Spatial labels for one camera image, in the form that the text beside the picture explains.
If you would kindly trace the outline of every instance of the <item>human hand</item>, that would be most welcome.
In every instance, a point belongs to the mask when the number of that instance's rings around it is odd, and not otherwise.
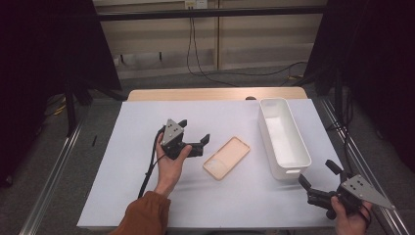
[[[366,232],[366,221],[361,217],[360,214],[346,214],[346,209],[339,198],[334,196],[331,198],[333,210],[336,212],[336,232],[338,235],[360,235]],[[363,207],[360,209],[362,214],[367,218],[370,217],[369,211],[372,208],[372,204],[363,202]]]
[[[168,195],[173,191],[174,186],[179,181],[183,163],[189,156],[190,151],[192,151],[192,146],[185,146],[181,150],[179,157],[177,157],[176,160],[172,160],[165,155],[165,152],[161,147],[162,136],[163,133],[159,135],[156,145],[159,179],[154,192],[168,197]]]

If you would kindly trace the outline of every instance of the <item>sleeve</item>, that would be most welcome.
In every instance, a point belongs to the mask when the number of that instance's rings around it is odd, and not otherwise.
[[[170,202],[165,196],[146,192],[144,197],[128,205],[118,228],[110,234],[164,234]]]

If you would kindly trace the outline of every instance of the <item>white tabletop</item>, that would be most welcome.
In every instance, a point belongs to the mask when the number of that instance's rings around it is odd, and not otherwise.
[[[311,100],[288,100],[312,159],[305,176],[313,188],[333,191],[339,177],[324,163],[340,165]],[[199,142],[210,134],[202,157],[189,158],[174,191],[169,228],[257,229],[334,226],[325,210],[309,205],[305,190],[294,181],[272,177],[257,117],[258,101],[125,102],[106,154],[77,226],[112,229],[119,225],[129,203],[137,198],[147,171],[153,141],[168,118],[188,120],[184,142]],[[203,163],[232,136],[251,151],[221,181]],[[147,186],[157,183],[155,168]]]

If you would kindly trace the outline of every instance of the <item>phone case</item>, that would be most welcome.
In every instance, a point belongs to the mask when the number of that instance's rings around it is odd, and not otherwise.
[[[204,163],[204,169],[221,180],[250,151],[250,146],[234,136]]]

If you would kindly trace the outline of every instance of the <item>plastic bin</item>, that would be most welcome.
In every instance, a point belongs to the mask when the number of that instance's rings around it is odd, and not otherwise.
[[[258,122],[274,178],[299,178],[311,165],[311,158],[287,101],[283,98],[261,100]]]

